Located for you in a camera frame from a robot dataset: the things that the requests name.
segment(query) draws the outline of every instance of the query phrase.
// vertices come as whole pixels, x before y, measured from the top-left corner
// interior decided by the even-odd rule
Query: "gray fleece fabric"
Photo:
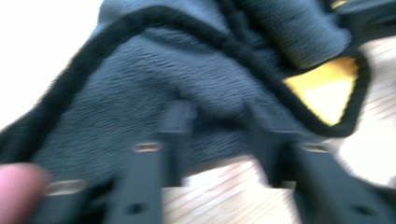
[[[223,33],[231,32],[215,1],[105,0],[92,35],[100,33],[123,14],[148,6],[173,7]],[[285,15],[273,16],[266,22],[275,22],[276,18],[281,20]],[[323,39],[315,36],[315,28],[323,21],[307,20],[315,24],[313,30],[306,31],[305,35],[313,35],[307,41],[317,42],[319,38],[319,43],[328,44],[329,48],[338,51],[343,47],[328,42],[329,37],[324,35],[330,28],[323,28],[327,29],[321,33]],[[277,30],[276,35],[283,36],[279,39],[280,44],[291,41],[288,27],[297,25],[291,23]],[[310,26],[306,23],[299,25],[299,29],[307,27]],[[337,32],[333,35],[348,41],[345,35]],[[310,52],[307,49],[309,43],[303,43],[301,48]],[[297,42],[292,44],[289,56],[300,64],[307,52],[296,53],[298,45]],[[327,53],[319,51],[318,57],[306,58],[308,61],[301,66],[325,61],[334,55],[334,52]],[[224,124],[224,120],[246,120],[246,100],[264,99],[293,119],[274,95],[237,62],[191,35],[170,28],[150,28],[119,46],[90,76],[36,153],[34,162],[50,169],[55,176],[100,182],[119,169],[125,169],[123,163],[133,146],[155,138],[163,109],[180,98],[191,100],[199,110],[190,145],[193,153],[189,160],[193,165],[248,153],[247,131],[243,127],[230,128]]]

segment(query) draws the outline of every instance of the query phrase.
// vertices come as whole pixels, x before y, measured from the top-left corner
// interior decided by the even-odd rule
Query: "yellow fabric patch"
[[[344,114],[358,69],[354,58],[344,57],[283,81],[323,122],[334,125]]]

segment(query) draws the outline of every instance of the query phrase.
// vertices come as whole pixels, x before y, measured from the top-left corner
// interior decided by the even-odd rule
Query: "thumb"
[[[0,165],[1,223],[23,223],[35,210],[48,182],[48,173],[36,165]]]

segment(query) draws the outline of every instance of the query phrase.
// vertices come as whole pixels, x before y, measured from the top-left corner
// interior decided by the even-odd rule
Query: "black fabric trim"
[[[163,25],[193,35],[245,66],[308,130],[330,137],[344,137],[353,133],[370,81],[369,67],[361,54],[354,52],[361,75],[356,81],[345,114],[340,123],[330,127],[311,113],[287,88],[282,82],[283,76],[270,62],[256,57],[249,47],[183,12],[170,7],[147,7],[126,14],[91,39],[57,78],[41,103],[0,135],[0,152],[4,161],[29,161],[42,147],[62,113],[72,104],[76,94],[102,61],[131,37],[149,27]]]

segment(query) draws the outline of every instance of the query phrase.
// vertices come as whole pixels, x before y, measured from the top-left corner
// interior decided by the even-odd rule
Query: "metal rivet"
[[[46,196],[75,194],[87,188],[88,182],[83,179],[57,181],[49,184],[44,190]]]
[[[134,147],[136,152],[148,152],[160,150],[163,146],[159,143],[142,143]]]
[[[314,143],[304,143],[301,145],[301,147],[310,152],[321,152],[321,153],[329,153],[330,150],[322,145],[322,144],[314,144]]]

